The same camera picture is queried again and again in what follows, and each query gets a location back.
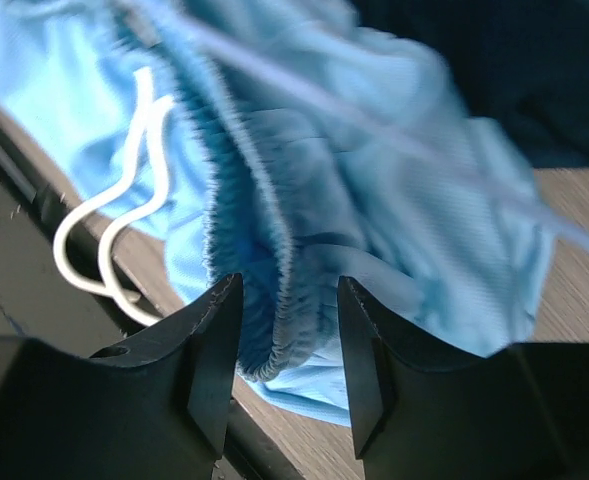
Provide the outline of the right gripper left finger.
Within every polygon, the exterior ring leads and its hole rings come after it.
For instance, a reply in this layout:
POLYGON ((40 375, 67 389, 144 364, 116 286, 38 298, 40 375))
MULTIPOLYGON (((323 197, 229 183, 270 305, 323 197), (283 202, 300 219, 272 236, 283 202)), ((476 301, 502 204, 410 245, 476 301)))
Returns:
POLYGON ((88 358, 0 337, 0 479, 208 479, 222 457, 243 282, 88 358))

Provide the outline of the light blue wire hanger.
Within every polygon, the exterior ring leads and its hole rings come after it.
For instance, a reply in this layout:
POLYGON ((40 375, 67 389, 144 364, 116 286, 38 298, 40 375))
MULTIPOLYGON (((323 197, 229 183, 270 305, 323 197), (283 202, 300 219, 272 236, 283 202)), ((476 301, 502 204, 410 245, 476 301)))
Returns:
POLYGON ((278 89, 281 97, 296 98, 326 115, 366 132, 404 158, 414 159, 449 175, 454 182, 466 189, 495 199, 502 206, 520 213, 554 235, 589 252, 589 231, 542 203, 529 200, 524 192, 517 191, 494 177, 454 164, 415 132, 387 123, 359 106, 336 97, 189 15, 176 14, 174 18, 177 21, 175 29, 186 33, 200 51, 207 52, 218 61, 242 72, 254 83, 262 83, 267 90, 278 89))

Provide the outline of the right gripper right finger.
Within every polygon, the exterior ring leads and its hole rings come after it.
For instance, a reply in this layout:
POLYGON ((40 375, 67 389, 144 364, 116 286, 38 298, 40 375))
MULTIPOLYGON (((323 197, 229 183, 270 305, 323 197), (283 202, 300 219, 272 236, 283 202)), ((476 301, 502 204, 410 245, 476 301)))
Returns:
POLYGON ((350 277, 338 317, 355 455, 369 479, 589 479, 589 343, 482 358, 350 277))

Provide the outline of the light blue shorts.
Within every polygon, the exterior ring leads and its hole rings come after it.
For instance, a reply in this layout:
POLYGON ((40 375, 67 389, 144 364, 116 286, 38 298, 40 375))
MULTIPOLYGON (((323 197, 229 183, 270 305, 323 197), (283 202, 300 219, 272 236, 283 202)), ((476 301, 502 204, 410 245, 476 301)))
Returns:
POLYGON ((479 356, 533 332, 553 246, 535 223, 377 138, 217 65, 175 28, 190 13, 456 165, 538 201, 494 121, 468 114, 428 47, 358 25, 344 1, 0 1, 0 106, 82 199, 118 218, 152 198, 141 144, 160 126, 169 192, 135 227, 162 240, 185 301, 244 280, 238 370, 267 402, 348 425, 337 286, 479 356))

